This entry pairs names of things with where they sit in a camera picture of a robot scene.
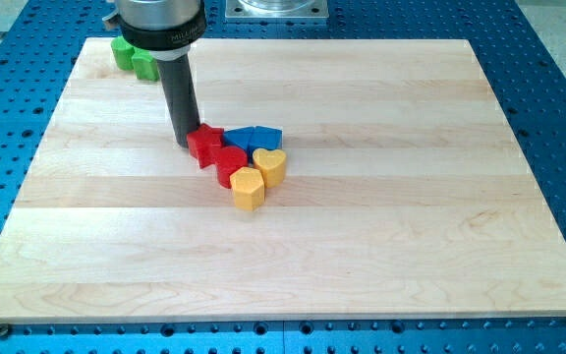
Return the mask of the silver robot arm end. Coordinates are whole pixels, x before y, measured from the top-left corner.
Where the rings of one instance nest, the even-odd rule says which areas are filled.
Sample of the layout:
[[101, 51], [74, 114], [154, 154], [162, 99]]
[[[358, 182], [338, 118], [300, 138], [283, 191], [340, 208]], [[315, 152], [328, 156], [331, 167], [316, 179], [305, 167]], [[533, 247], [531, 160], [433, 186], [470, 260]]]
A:
[[108, 30], [119, 28], [134, 47], [160, 61], [188, 54], [206, 31], [201, 0], [114, 0], [115, 9], [102, 18]]

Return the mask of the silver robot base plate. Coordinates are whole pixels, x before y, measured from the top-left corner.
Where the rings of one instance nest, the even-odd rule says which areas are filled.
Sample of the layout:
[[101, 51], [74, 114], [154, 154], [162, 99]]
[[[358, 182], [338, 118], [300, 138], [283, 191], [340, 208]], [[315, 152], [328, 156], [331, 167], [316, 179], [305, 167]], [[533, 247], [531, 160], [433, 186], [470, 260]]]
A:
[[327, 0], [227, 0], [225, 18], [230, 20], [327, 19]]

